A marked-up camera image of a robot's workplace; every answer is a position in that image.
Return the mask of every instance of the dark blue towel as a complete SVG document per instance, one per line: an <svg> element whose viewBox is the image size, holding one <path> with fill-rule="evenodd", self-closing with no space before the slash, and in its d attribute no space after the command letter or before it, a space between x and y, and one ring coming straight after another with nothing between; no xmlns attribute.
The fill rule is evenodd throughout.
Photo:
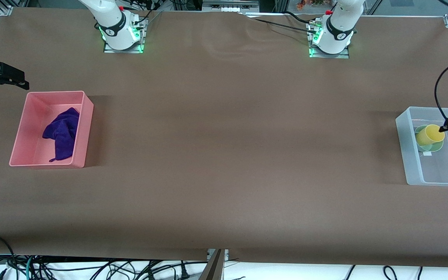
<svg viewBox="0 0 448 280"><path fill-rule="evenodd" d="M55 160L61 161L72 156L77 124L79 124L79 112L74 108L70 108L58 115L44 129L42 137L55 140L55 158L50 159L50 163Z"/></svg>

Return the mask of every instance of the brown table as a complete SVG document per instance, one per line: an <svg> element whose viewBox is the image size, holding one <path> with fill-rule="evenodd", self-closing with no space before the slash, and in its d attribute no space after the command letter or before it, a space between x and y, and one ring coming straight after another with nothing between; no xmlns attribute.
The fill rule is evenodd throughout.
<svg viewBox="0 0 448 280"><path fill-rule="evenodd" d="M94 103L85 168L12 168L26 92L0 86L0 236L16 253L448 266L448 188L405 183L395 128L434 106L441 18L363 17L348 60L225 12L163 13L144 54L104 54L94 22L0 19L0 61L32 91ZM447 107L448 75L439 90Z"/></svg>

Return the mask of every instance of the pink plastic container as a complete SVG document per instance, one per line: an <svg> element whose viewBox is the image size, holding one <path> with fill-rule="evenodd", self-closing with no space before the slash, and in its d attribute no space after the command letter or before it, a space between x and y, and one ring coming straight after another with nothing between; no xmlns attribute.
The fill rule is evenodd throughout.
<svg viewBox="0 0 448 280"><path fill-rule="evenodd" d="M73 154L50 163L55 158L55 140L44 139L42 133L58 114L71 107L80 114ZM83 91L29 92L9 165L34 169L84 167L92 118L93 103Z"/></svg>

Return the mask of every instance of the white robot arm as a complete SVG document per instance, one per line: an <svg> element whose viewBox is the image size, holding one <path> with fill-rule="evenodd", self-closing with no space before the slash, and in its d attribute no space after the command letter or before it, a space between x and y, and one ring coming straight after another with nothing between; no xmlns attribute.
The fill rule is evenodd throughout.
<svg viewBox="0 0 448 280"><path fill-rule="evenodd" d="M325 53L341 53L350 44L363 4L364 0L338 0L333 13L322 16L322 30L313 43Z"/></svg>
<svg viewBox="0 0 448 280"><path fill-rule="evenodd" d="M140 40L139 16L121 10L115 0L79 0L92 13L107 44L116 50L130 48Z"/></svg>

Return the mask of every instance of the green saucer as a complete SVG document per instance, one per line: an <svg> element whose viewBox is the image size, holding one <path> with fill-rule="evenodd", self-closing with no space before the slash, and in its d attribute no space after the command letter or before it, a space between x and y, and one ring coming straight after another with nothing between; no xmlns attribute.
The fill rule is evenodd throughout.
<svg viewBox="0 0 448 280"><path fill-rule="evenodd" d="M427 125L423 125L423 126L418 126L416 128L416 130L414 131L414 135L418 134L421 130L425 129L425 127L427 127ZM443 147L443 140L440 142L436 142L433 143L431 145L426 145L426 146L420 146L416 143L416 145L418 146L418 150L421 152L425 152L425 151L439 151L442 147Z"/></svg>

